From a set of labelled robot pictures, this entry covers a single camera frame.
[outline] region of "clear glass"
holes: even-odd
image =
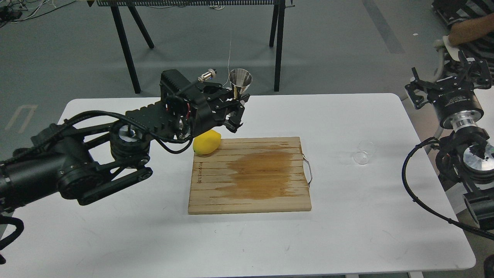
[[[362,141],[357,146],[357,152],[353,154],[353,160],[360,165],[365,165],[375,154],[376,147],[372,142]]]

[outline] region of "black table leg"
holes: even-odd
[[[274,5],[273,8],[273,21],[271,21],[271,35],[269,36],[269,47],[273,47],[275,44],[276,23],[278,22],[279,6]]]
[[[115,27],[117,28],[117,33],[119,34],[120,44],[122,45],[123,55],[125,56],[128,73],[130,74],[130,79],[132,80],[134,92],[141,93],[141,86],[139,85],[137,73],[135,72],[135,66],[134,62],[132,61],[132,54],[130,54],[130,48],[128,47],[127,36],[125,35],[124,25],[122,24],[122,17],[120,16],[119,8],[117,6],[112,6],[110,8],[112,9],[113,20],[115,21]]]
[[[137,10],[133,6],[129,6],[128,7],[128,10],[130,11],[130,13],[132,14],[132,16],[134,17],[135,23],[137,23],[137,26],[139,27],[139,30],[141,30],[142,36],[146,40],[149,48],[153,49],[154,48],[154,43],[151,40],[151,37],[148,34],[148,30],[146,30],[146,27],[144,26],[144,23],[142,23],[141,17],[137,13]]]
[[[281,50],[283,48],[283,24],[285,22],[285,3],[286,0],[280,0],[278,14],[278,36],[276,40],[276,64],[275,64],[275,92],[280,91],[280,74],[281,74]]]

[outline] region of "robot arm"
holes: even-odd
[[[171,153],[185,151],[192,139],[215,126],[236,132],[248,94],[234,94],[218,83],[205,82],[215,75],[209,69],[197,81],[189,82],[177,70],[161,75],[161,100],[127,111],[125,115],[105,111],[80,113],[64,124],[51,124],[31,138],[33,147],[17,149],[13,157],[0,162],[0,212],[12,212],[56,192],[65,199],[88,205],[149,178],[150,143],[156,140]],[[97,116],[117,121],[76,129],[74,125]],[[89,135],[99,135],[85,141]],[[99,164],[89,150],[110,142],[113,162]],[[166,143],[186,143],[178,151]],[[126,168],[135,171],[117,176]],[[0,240],[0,250],[19,236],[22,222],[0,216],[0,224],[15,225],[13,234]],[[0,256],[0,263],[5,260]]]
[[[439,124],[453,130],[450,136],[438,140],[436,165],[442,182],[463,183],[467,194],[465,204],[482,230],[494,229],[494,188],[480,190],[476,184],[494,181],[494,148],[489,135],[477,125],[484,111],[474,89],[489,89],[492,78],[485,60],[467,60],[459,53],[459,70],[432,83],[420,80],[415,68],[414,80],[405,86],[414,106],[427,103],[434,106]]]

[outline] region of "yellow lemon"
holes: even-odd
[[[219,147],[221,134],[214,130],[208,130],[197,136],[192,144],[192,149],[197,154],[209,154]]]

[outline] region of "brown liquid stain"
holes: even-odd
[[[283,151],[244,155],[228,164],[228,168],[236,171],[230,175],[236,184],[217,190],[225,191],[223,197],[231,199],[263,200],[295,196],[288,187],[292,157],[293,154]]]

